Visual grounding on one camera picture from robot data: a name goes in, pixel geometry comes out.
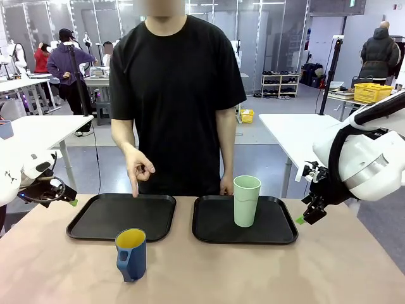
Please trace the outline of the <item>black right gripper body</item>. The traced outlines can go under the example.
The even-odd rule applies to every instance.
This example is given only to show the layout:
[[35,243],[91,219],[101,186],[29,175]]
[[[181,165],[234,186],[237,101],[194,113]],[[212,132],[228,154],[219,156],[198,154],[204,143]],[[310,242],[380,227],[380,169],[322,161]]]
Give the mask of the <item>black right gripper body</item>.
[[311,178],[311,184],[309,193],[302,202],[308,206],[327,206],[327,190],[330,185],[328,168],[321,166],[317,161],[305,161],[305,163],[302,176]]

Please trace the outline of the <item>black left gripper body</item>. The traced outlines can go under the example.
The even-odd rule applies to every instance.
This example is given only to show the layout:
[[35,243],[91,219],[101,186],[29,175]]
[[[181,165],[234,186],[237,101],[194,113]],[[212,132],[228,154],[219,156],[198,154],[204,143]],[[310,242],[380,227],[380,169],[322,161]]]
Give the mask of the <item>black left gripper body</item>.
[[37,203],[46,208],[53,201],[62,201],[66,184],[58,177],[45,177],[35,180],[33,184],[20,187],[19,198],[26,203]]

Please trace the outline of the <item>person's right hand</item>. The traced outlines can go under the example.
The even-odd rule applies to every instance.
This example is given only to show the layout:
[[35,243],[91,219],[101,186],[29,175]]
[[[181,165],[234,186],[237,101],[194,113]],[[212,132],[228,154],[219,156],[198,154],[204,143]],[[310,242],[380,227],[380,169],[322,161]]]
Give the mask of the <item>person's right hand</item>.
[[127,174],[132,187],[132,196],[139,195],[138,182],[147,181],[155,173],[155,167],[151,161],[138,149],[128,146],[123,152],[127,165]]

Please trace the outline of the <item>person's left hand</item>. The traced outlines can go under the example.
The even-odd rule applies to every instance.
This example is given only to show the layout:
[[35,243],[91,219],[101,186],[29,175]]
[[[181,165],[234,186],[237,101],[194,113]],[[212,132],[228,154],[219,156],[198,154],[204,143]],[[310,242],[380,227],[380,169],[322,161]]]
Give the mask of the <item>person's left hand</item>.
[[220,182],[220,195],[231,196],[234,194],[234,183],[232,175],[224,174]]

